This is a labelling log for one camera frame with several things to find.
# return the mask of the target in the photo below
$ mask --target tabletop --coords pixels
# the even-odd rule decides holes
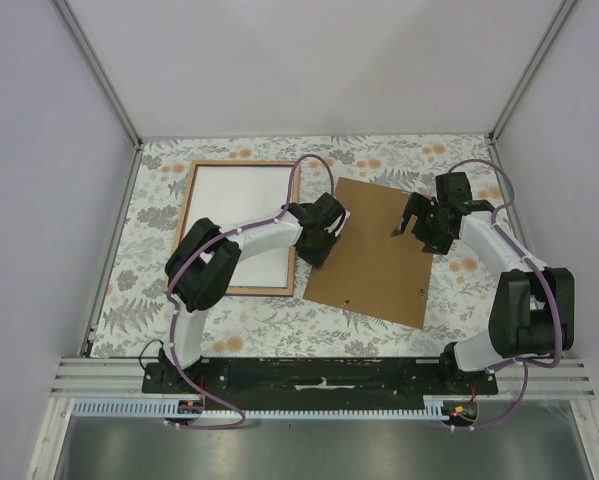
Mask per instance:
[[[164,295],[190,164],[194,160],[326,159],[341,177],[434,195],[436,175],[468,158],[489,159],[481,135],[342,135],[161,139],[145,145],[91,349],[93,357],[138,356],[167,333],[172,305]],[[476,198],[502,202],[489,167],[466,165]],[[316,160],[301,166],[300,201],[328,189]],[[505,212],[500,216],[508,223]],[[497,280],[476,254],[454,242],[434,257],[422,330],[303,300],[310,267],[297,259],[293,297],[224,297],[209,312],[206,356],[436,356],[449,342],[487,328]]]

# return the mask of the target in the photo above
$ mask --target table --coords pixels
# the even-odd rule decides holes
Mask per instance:
[[[193,160],[295,160],[304,153],[326,158],[335,179],[348,177],[431,195],[434,177],[454,163],[489,159],[481,135],[151,141],[144,148],[91,356],[138,356],[147,342],[168,331],[172,306],[163,294],[163,268]],[[489,167],[472,164],[464,169],[476,198],[495,206],[502,202]],[[328,176],[319,162],[304,162],[300,200],[314,201],[327,188]],[[508,223],[505,212],[500,219]],[[447,343],[486,329],[497,284],[475,253],[455,242],[447,256],[434,258],[424,328],[417,330],[303,300],[309,273],[309,266],[298,259],[294,297],[224,297],[209,312],[202,354],[436,356]]]

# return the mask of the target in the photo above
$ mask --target black base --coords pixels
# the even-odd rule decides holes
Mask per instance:
[[[162,354],[146,366],[143,393],[195,393]],[[202,358],[186,374],[244,410],[421,409],[424,395],[496,395],[484,372],[444,375],[438,358]],[[325,390],[297,386],[354,386]],[[224,410],[214,402],[207,410]]]

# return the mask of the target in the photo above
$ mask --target brown frame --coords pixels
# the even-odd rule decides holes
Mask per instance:
[[[192,192],[194,190],[195,179],[197,176],[198,167],[291,167],[295,162],[279,162],[274,160],[195,160],[190,165],[190,171],[188,173],[188,184],[186,185],[186,192],[183,197],[183,204],[181,205],[181,211],[179,212],[179,221],[177,222],[177,230],[175,231],[175,239],[172,245],[172,252],[177,249],[177,246],[182,240],[183,232],[185,231],[186,217],[188,216],[188,210],[190,208],[190,201],[192,199]],[[291,201],[299,201],[299,167],[295,171],[295,176],[292,184],[292,197]],[[297,258],[295,248],[290,248],[290,255],[288,257],[288,281],[285,287],[229,287],[226,291],[226,295],[256,295],[256,296],[292,296],[295,291],[295,264]]]

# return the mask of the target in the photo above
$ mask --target wall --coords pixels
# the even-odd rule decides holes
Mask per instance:
[[[531,242],[577,282],[575,353],[599,396],[599,0],[585,0],[500,142]]]
[[[0,480],[77,349],[131,156],[50,3],[0,1]]]
[[[70,0],[142,136],[489,131],[559,0]]]

